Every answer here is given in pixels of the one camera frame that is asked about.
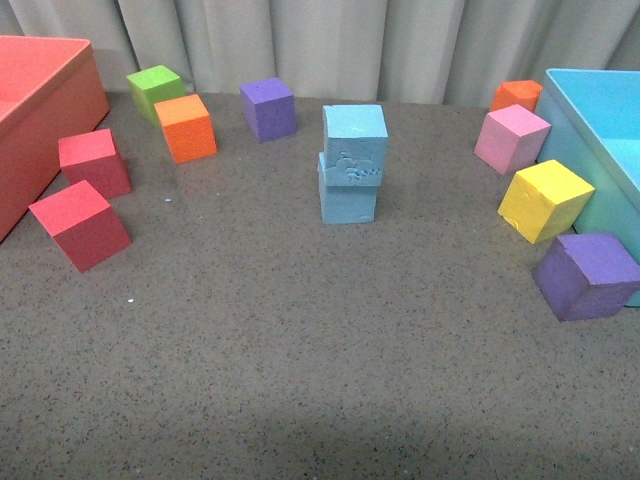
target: lavender cube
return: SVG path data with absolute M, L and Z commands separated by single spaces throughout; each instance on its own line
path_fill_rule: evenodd
M 295 100 L 277 77 L 240 86 L 244 118 L 260 143 L 297 131 Z
M 611 317 L 640 290 L 640 265 L 610 233 L 560 235 L 533 278 L 558 320 Z

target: red cube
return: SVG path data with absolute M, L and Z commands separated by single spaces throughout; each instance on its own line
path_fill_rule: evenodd
M 81 272 L 131 244 L 109 202 L 86 180 L 29 209 Z
M 60 169 L 69 183 L 87 180 L 105 198 L 131 192 L 127 166 L 108 128 L 58 140 Z

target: foam block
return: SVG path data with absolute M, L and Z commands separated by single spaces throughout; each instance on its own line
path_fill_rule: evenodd
M 323 116 L 325 168 L 335 169 L 328 179 L 348 186 L 367 171 L 381 179 L 389 142 L 382 107 L 325 105 Z
M 156 127 L 160 121 L 154 105 L 186 94 L 180 76 L 164 65 L 127 75 L 127 81 L 138 112 Z
M 496 89 L 489 111 L 500 110 L 511 105 L 521 105 L 530 112 L 536 109 L 542 85 L 533 80 L 503 82 Z
M 520 105 L 490 112 L 474 153 L 502 175 L 535 163 L 551 124 Z
M 105 198 L 131 192 L 127 166 L 110 129 L 61 138 L 58 154 L 69 183 L 87 180 Z
M 175 163 L 218 152 L 211 116 L 197 94 L 156 103 L 156 111 Z
M 58 139 L 108 111 L 88 40 L 0 35 L 0 241 L 60 171 Z
M 293 93 L 279 78 L 240 86 L 244 118 L 259 142 L 293 135 L 297 131 Z
M 571 227 L 594 188 L 556 160 L 516 172 L 498 214 L 531 243 Z
M 29 209 L 81 272 L 131 244 L 109 202 L 86 180 Z
M 322 221 L 326 224 L 373 222 L 378 187 L 331 187 L 318 163 Z
M 557 237 L 533 277 L 560 321 L 613 316 L 640 290 L 640 265 L 611 233 Z

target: red box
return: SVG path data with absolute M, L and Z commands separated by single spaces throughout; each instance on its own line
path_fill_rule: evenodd
M 109 202 L 86 180 L 29 209 L 81 272 L 131 244 Z
M 109 111 L 89 40 L 0 35 L 0 241 Z
M 58 140 L 60 168 L 69 183 L 87 180 L 104 198 L 131 192 L 127 166 L 113 141 L 111 129 Z

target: light blue cube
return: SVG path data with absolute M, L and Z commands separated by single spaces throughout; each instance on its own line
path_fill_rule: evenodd
M 327 224 L 373 222 L 378 187 L 331 187 L 318 163 L 322 221 Z
M 341 159 L 335 167 L 327 168 L 325 155 L 319 154 L 318 168 L 324 173 L 324 183 L 328 187 L 379 187 L 382 171 L 364 162 Z
M 333 178 L 354 171 L 375 172 L 382 178 L 389 142 L 382 107 L 325 105 L 323 116 L 325 169 L 337 169 Z

